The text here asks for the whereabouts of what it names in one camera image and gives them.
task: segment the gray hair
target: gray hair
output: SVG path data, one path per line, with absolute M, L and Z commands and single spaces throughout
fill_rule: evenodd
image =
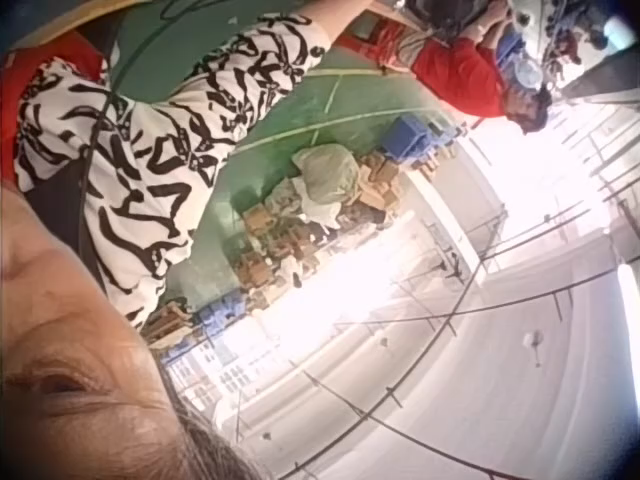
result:
M 156 362 L 162 382 L 182 429 L 184 444 L 174 462 L 163 462 L 161 478 L 190 480 L 263 480 L 268 478 L 243 459 L 193 406 L 176 392 L 161 362 Z

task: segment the green floor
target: green floor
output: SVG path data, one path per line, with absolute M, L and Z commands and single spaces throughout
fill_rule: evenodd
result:
M 139 7 L 129 14 L 119 38 L 120 67 L 149 33 L 165 24 L 160 19 L 164 3 Z M 251 24 L 260 13 L 287 10 L 296 3 L 236 0 L 186 15 L 145 50 L 124 78 L 122 92 L 141 100 L 163 99 L 208 50 Z M 433 98 L 408 76 L 349 74 L 353 69 L 375 70 L 356 54 L 334 49 L 318 67 L 320 72 L 325 69 L 341 69 L 347 74 L 307 78 L 254 129 L 240 153 L 232 157 L 202 220 L 192 257 L 170 273 L 167 295 L 184 294 L 200 306 L 237 285 L 225 256 L 234 252 L 244 238 L 236 212 L 246 210 L 282 178 L 295 174 L 290 158 L 300 148 L 315 140 L 317 144 L 342 143 L 356 153 L 364 153 L 376 145 L 402 112 L 439 115 Z

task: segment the white plastic bag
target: white plastic bag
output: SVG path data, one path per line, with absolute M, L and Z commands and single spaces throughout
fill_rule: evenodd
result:
M 294 216 L 300 212 L 300 195 L 290 178 L 285 178 L 271 191 L 264 200 L 264 206 L 276 217 Z
M 358 188 L 358 164 L 342 145 L 329 144 L 300 150 L 293 163 L 302 172 L 309 198 L 321 205 L 345 202 Z
M 302 213 L 305 214 L 307 220 L 319 223 L 325 227 L 339 230 L 340 224 L 337 222 L 336 218 L 340 214 L 340 210 L 342 210 L 342 204 L 340 202 L 329 203 L 326 205 L 316 203 L 309 198 L 307 188 L 302 177 L 293 178 L 291 181 L 298 192 L 298 195 L 300 195 L 300 198 L 302 199 Z

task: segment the black and white patterned shirt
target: black and white patterned shirt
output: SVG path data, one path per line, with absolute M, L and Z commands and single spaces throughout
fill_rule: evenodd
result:
M 300 16 L 269 15 L 205 56 L 156 104 L 116 95 L 99 126 L 85 219 L 109 300 L 135 327 L 156 308 L 220 169 L 249 130 L 330 47 Z M 15 168 L 23 192 L 83 161 L 109 95 L 59 58 L 42 65 L 19 109 Z

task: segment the wire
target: wire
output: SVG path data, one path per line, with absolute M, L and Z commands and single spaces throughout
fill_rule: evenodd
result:
M 440 328 L 438 329 L 438 331 L 435 332 L 435 334 L 431 337 L 431 339 L 429 340 L 429 342 L 427 343 L 425 348 L 422 350 L 422 352 L 420 352 L 420 355 L 418 355 L 418 357 L 409 366 L 409 368 L 402 375 L 402 377 L 400 377 L 400 379 L 392 387 L 387 389 L 386 393 L 382 396 L 382 398 L 380 398 L 380 400 L 378 400 L 378 402 L 366 412 L 366 416 L 372 415 L 373 413 L 376 412 L 376 410 L 378 410 L 382 405 L 384 405 L 384 403 L 393 395 L 393 393 L 406 381 L 406 379 L 409 377 L 409 375 L 411 375 L 414 372 L 414 370 L 416 368 L 418 368 L 418 365 L 420 365 L 420 363 L 422 362 L 424 357 L 426 357 L 427 354 L 431 351 L 431 349 L 436 344 L 438 339 L 442 336 L 442 334 L 445 331 L 445 329 L 450 327 L 451 320 L 455 316 L 456 310 L 462 304 L 463 300 L 465 299 L 465 297 L 467 295 L 467 292 L 471 288 L 471 285 L 473 284 L 476 276 L 478 275 L 480 270 L 483 268 L 483 266 L 484 266 L 483 262 L 478 262 L 477 267 L 475 268 L 475 270 L 471 274 L 471 277 L 469 278 L 469 281 L 465 285 L 464 290 L 462 291 L 462 293 L 460 293 L 458 301 L 456 302 L 456 305 L 453 307 L 451 313 L 448 315 L 447 319 L 444 322 L 442 322 L 442 325 L 440 325 Z M 307 458 L 304 462 L 296 463 L 296 465 L 295 465 L 295 467 L 293 469 L 291 469 L 285 475 L 281 476 L 278 480 L 286 480 L 286 479 L 292 477 L 293 475 L 295 475 L 296 473 L 298 473 L 299 471 L 304 469 L 310 463 L 313 463 L 317 459 L 321 458 L 325 453 L 327 453 L 329 450 L 331 450 L 335 445 L 340 443 L 342 440 L 347 438 L 353 431 L 355 431 L 366 420 L 366 416 L 362 416 L 355 424 L 353 424 L 351 427 L 347 428 L 347 430 L 345 430 L 342 434 L 340 434 L 336 439 L 334 439 L 332 442 L 327 444 L 324 448 L 322 448 L 320 451 L 316 452 L 311 457 Z
M 624 192 L 626 192 L 627 190 L 629 190 L 630 188 L 633 188 L 633 187 L 634 187 L 636 184 L 638 184 L 638 183 L 640 183 L 640 177 L 638 177 L 638 178 L 636 178 L 635 180 L 633 180 L 633 181 L 629 182 L 627 185 L 625 185 L 625 186 L 624 186 L 624 187 L 622 187 L 622 188 L 619 188 L 619 189 L 618 189 L 618 190 L 616 190 L 615 192 L 612 192 L 612 193 L 610 193 L 609 195 L 607 195 L 607 196 L 604 198 L 603 203 L 604 203 L 604 202 L 608 202 L 608 201 L 610 201 L 610 200 L 612 200 L 612 199 L 614 199 L 614 198 L 617 198 L 621 193 L 624 193 Z M 503 255 L 503 254 L 507 253 L 507 252 L 510 252 L 510 251 L 512 251 L 512 250 L 516 250 L 517 248 L 520 248 L 520 247 L 522 247 L 522 246 L 524 246 L 524 245 L 527 245 L 528 243 L 531 243 L 531 242 L 533 242 L 534 240 L 538 240 L 538 239 L 540 239 L 540 238 L 544 237 L 545 235 L 548 235 L 549 233 L 555 232 L 556 230 L 559 230 L 560 228 L 562 228 L 562 227 L 564 227 L 564 226 L 566 226 L 566 225 L 568 225 L 568 224 L 570 224 L 570 223 L 575 222 L 576 220 L 578 220 L 579 218 L 583 217 L 584 215 L 586 215 L 586 214 L 587 214 L 587 213 L 589 213 L 590 211 L 591 211 L 591 209 L 590 209 L 590 208 L 589 208 L 589 209 L 586 209 L 586 210 L 583 210 L 582 212 L 580 212 L 580 213 L 578 213 L 578 214 L 574 215 L 573 217 L 570 217 L 570 218 L 568 218 L 567 220 L 564 220 L 563 222 L 558 223 L 558 224 L 554 225 L 553 227 L 548 228 L 547 230 L 544 230 L 544 231 L 542 231 L 542 232 L 538 233 L 537 235 L 534 235 L 533 237 L 530 237 L 530 238 L 528 238 L 528 239 L 526 239 L 526 240 L 523 240 L 523 241 L 521 241 L 521 242 L 519 242 L 519 243 L 516 243 L 515 245 L 512 245 L 512 246 L 510 246 L 510 247 L 507 247 L 507 248 L 505 248 L 505 249 L 503 249 L 503 250 L 499 250 L 499 251 L 497 251 L 497 252 L 494 252 L 494 253 L 492 253 L 491 255 L 486 255 L 486 256 L 485 256 L 485 257 L 483 257 L 483 258 L 484 258 L 484 260 L 491 260 L 492 258 L 496 258 L 496 257 L 498 257 L 498 256 L 500 256 L 500 255 Z
M 164 20 L 164 24 L 157 27 L 154 31 L 152 31 L 133 51 L 131 56 L 127 59 L 126 63 L 115 77 L 113 83 L 111 84 L 111 89 L 107 95 L 107 98 L 104 102 L 102 110 L 100 111 L 98 118 L 91 130 L 91 136 L 89 138 L 89 148 L 87 149 L 85 166 L 82 172 L 82 178 L 80 180 L 80 202 L 79 202 L 79 211 L 78 211 L 78 254 L 81 258 L 84 258 L 83 252 L 85 251 L 87 245 L 87 235 L 85 228 L 85 207 L 87 202 L 87 192 L 89 189 L 89 174 L 91 171 L 91 165 L 93 164 L 93 156 L 95 154 L 96 146 L 98 143 L 98 136 L 100 135 L 100 125 L 104 122 L 109 107 L 113 104 L 113 100 L 117 95 L 117 91 L 120 88 L 120 85 L 128 75 L 131 68 L 138 61 L 138 59 L 142 56 L 142 54 L 151 46 L 153 42 L 155 42 L 164 32 L 166 32 L 171 26 L 175 25 L 176 22 L 181 20 L 185 15 L 189 13 L 196 12 L 203 8 L 213 7 L 216 5 L 220 5 L 222 3 L 229 2 L 231 0 L 193 0 L 186 7 L 180 10 L 178 13 L 173 15 L 169 15 L 169 11 L 174 7 L 180 0 L 168 0 L 167 4 L 162 8 L 160 12 L 160 19 Z
M 463 465 L 465 467 L 471 468 L 473 470 L 477 470 L 480 471 L 482 473 L 485 473 L 487 475 L 492 475 L 494 477 L 497 478 L 502 478 L 505 480 L 527 480 L 524 477 L 517 477 L 515 475 L 511 475 L 508 473 L 504 473 L 504 472 L 499 472 L 497 470 L 493 470 L 491 468 L 487 468 L 487 467 L 483 467 L 481 465 L 475 464 L 475 463 L 471 463 L 468 462 L 466 460 L 463 460 L 461 458 L 455 457 L 454 455 L 451 455 L 450 453 L 447 453 L 443 450 L 440 450 L 438 448 L 432 447 L 431 445 L 428 445 L 427 443 L 409 435 L 408 433 L 402 432 L 401 430 L 392 427 L 391 425 L 389 425 L 388 423 L 380 420 L 379 418 L 373 416 L 372 414 L 368 414 L 367 412 L 365 412 L 364 410 L 362 410 L 361 408 L 359 408 L 358 406 L 356 406 L 355 404 L 353 404 L 352 402 L 350 402 L 347 398 L 343 397 L 342 395 L 340 395 L 338 392 L 336 392 L 335 390 L 333 390 L 331 387 L 327 386 L 326 384 L 324 384 L 323 382 L 321 382 L 320 380 L 318 380 L 316 377 L 314 377 L 313 375 L 311 375 L 309 372 L 307 372 L 306 370 L 302 370 L 302 373 L 311 381 L 311 383 L 314 386 L 320 387 L 323 390 L 325 390 L 326 392 L 328 392 L 330 395 L 332 395 L 333 397 L 337 398 L 338 400 L 340 400 L 342 403 L 344 403 L 345 405 L 347 405 L 350 409 L 352 409 L 354 412 L 356 412 L 357 415 L 364 417 L 365 420 L 373 420 L 374 422 L 376 422 L 377 424 L 379 424 L 380 426 L 384 427 L 385 429 L 389 430 L 392 433 L 395 433 L 396 435 L 404 438 L 405 440 L 410 441 L 411 443 L 431 452 L 431 453 L 435 453 L 436 455 L 439 455 L 441 457 L 444 457 L 448 460 L 451 460 L 452 462 L 455 462 L 459 465 Z
M 631 258 L 630 260 L 627 261 L 628 264 L 634 264 L 640 262 L 640 255 L 635 256 L 633 258 Z M 531 295 L 529 297 L 524 297 L 524 298 L 520 298 L 518 300 L 511 300 L 510 302 L 505 302 L 505 303 L 498 303 L 495 305 L 489 305 L 486 307 L 481 307 L 481 308 L 474 308 L 471 310 L 462 310 L 459 312 L 456 312 L 454 314 L 454 316 L 464 316 L 464 315 L 472 315 L 475 313 L 482 313 L 482 312 L 489 312 L 491 310 L 499 310 L 501 308 L 506 308 L 506 307 L 513 307 L 515 305 L 520 305 L 521 303 L 527 303 L 527 302 L 533 302 L 535 300 L 540 300 L 541 298 L 545 298 L 551 295 L 556 295 L 558 293 L 562 293 L 564 291 L 569 291 L 569 290 L 573 290 L 574 288 L 580 287 L 582 285 L 586 285 L 587 283 L 591 283 L 595 280 L 598 280 L 599 278 L 605 277 L 607 275 L 610 275 L 611 273 L 615 272 L 616 269 L 615 268 L 611 268 L 609 270 L 606 270 L 604 272 L 600 272 L 597 273 L 595 275 L 592 275 L 590 277 L 587 277 L 583 280 L 579 280 L 577 282 L 574 283 L 570 283 L 569 285 L 565 285 L 564 287 L 560 287 L 560 288 L 556 288 L 554 290 L 549 290 L 547 292 L 544 293 L 539 293 L 536 295 Z M 378 320 L 378 321 L 366 321 L 366 322 L 337 322 L 334 323 L 333 325 L 336 326 L 348 326 L 348 325 L 390 325 L 390 324 L 394 324 L 394 323 L 413 323 L 413 322 L 421 322 L 421 321 L 427 321 L 427 320 L 437 320 L 440 318 L 446 318 L 448 315 L 450 315 L 449 313 L 445 313 L 445 314 L 437 314 L 437 315 L 423 315 L 421 317 L 413 317 L 413 318 L 402 318 L 402 319 L 396 319 L 396 320 Z

